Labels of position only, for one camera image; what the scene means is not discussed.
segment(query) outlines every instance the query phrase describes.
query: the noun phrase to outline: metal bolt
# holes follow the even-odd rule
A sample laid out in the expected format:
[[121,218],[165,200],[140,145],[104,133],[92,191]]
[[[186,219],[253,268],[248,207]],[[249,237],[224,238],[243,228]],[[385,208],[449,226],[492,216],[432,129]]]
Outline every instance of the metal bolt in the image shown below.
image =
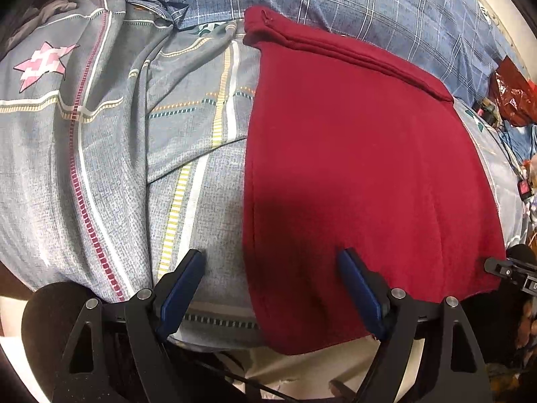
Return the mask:
[[139,290],[136,296],[140,300],[147,300],[149,297],[151,297],[151,294],[152,294],[151,289],[144,288],[144,289]]
[[88,309],[95,309],[98,305],[99,305],[99,300],[97,300],[96,298],[90,298],[86,302],[86,308]]
[[391,295],[401,300],[402,298],[405,298],[406,292],[404,292],[404,290],[402,290],[401,288],[393,288],[391,290]]
[[449,296],[446,298],[446,303],[450,305],[451,307],[457,307],[458,306],[458,300],[455,297]]

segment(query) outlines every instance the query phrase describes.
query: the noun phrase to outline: pink star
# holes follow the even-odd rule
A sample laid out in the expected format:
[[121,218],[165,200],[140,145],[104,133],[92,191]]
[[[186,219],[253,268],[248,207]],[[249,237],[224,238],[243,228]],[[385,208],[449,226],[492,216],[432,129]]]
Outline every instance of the pink star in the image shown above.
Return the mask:
[[22,85],[19,92],[33,85],[47,72],[57,72],[65,77],[65,66],[61,63],[60,57],[65,56],[78,46],[78,44],[74,44],[70,47],[54,48],[48,42],[44,42],[39,50],[33,52],[30,59],[13,67],[13,69],[23,72],[20,77]]

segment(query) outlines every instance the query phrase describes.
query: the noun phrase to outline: maroon dashed stripe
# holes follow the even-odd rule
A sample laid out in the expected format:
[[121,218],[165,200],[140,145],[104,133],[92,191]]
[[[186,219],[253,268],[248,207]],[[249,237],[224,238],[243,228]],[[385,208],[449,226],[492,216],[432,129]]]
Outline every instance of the maroon dashed stripe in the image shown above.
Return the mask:
[[86,64],[86,68],[84,69],[84,74],[82,76],[82,80],[79,85],[79,90],[76,93],[75,104],[73,105],[73,110],[72,110],[72,114],[71,114],[71,118],[69,122],[69,166],[70,166],[70,173],[71,173],[71,182],[72,182],[73,188],[75,189],[76,198],[79,202],[80,213],[82,214],[84,224],[86,225],[86,229],[88,231],[88,234],[90,235],[91,242],[93,243],[93,248],[95,248],[97,257],[99,258],[101,262],[101,266],[103,267],[103,270],[106,276],[108,277],[117,297],[119,298],[120,301],[124,301],[125,298],[123,296],[121,287],[119,286],[119,283],[117,283],[117,280],[114,276],[114,273],[112,272],[112,269],[110,268],[110,265],[108,265],[108,261],[103,252],[103,248],[101,247],[99,239],[97,238],[97,232],[95,231],[91,223],[90,215],[88,214],[88,210],[84,202],[84,196],[82,195],[82,188],[79,182],[79,175],[76,172],[76,163],[75,163],[76,118],[79,115],[79,105],[80,105],[80,101],[82,98],[82,92],[84,91],[84,86],[88,79],[88,73],[90,71],[91,64],[93,63],[93,59],[95,58],[97,49],[100,46],[101,41],[103,40],[103,35],[104,35],[105,27],[106,27],[106,20],[108,19],[108,11],[107,10],[104,11],[102,16],[103,16],[103,25],[101,26],[99,37],[95,45],[93,46],[93,50],[91,51],[90,58],[88,59],[88,62]]

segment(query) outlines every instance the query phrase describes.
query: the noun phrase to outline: blue plaid fabric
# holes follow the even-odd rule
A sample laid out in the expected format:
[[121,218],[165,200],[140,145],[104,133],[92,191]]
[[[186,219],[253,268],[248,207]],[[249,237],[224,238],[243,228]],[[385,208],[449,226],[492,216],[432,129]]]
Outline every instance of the blue plaid fabric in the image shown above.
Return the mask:
[[409,60],[468,104],[487,95],[489,77],[506,54],[518,62],[477,0],[127,1],[181,29],[242,18],[248,7],[265,5],[298,23],[352,36]]

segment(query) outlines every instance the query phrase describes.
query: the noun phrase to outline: folded red fabric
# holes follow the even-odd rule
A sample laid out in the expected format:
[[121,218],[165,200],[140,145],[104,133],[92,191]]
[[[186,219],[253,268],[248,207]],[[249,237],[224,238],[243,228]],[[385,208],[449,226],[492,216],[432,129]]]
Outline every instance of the folded red fabric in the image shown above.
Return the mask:
[[347,247],[417,299],[495,289],[483,270],[505,258],[495,201],[442,82],[266,8],[249,8],[245,29],[261,66],[243,246],[267,344],[299,354],[366,335],[337,273]]

